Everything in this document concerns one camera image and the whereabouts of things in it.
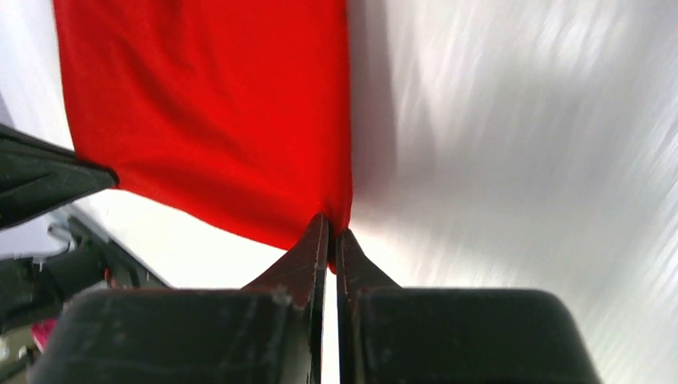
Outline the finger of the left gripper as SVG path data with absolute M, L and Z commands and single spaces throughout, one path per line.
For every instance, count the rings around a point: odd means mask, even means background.
M 110 168 L 1 125 L 1 228 L 21 225 L 119 183 Z

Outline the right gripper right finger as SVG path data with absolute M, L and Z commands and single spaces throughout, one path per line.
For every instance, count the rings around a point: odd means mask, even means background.
M 597 383 L 564 303 L 542 290 L 404 288 L 336 240 L 343 383 Z

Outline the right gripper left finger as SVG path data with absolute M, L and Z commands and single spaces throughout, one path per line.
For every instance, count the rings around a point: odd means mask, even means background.
M 329 221 L 239 290 L 102 290 L 59 318 L 32 383 L 318 383 Z

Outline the red t shirt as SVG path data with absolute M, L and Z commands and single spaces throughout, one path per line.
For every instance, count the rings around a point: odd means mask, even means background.
M 343 1 L 56 1 L 78 157 L 283 250 L 353 197 Z

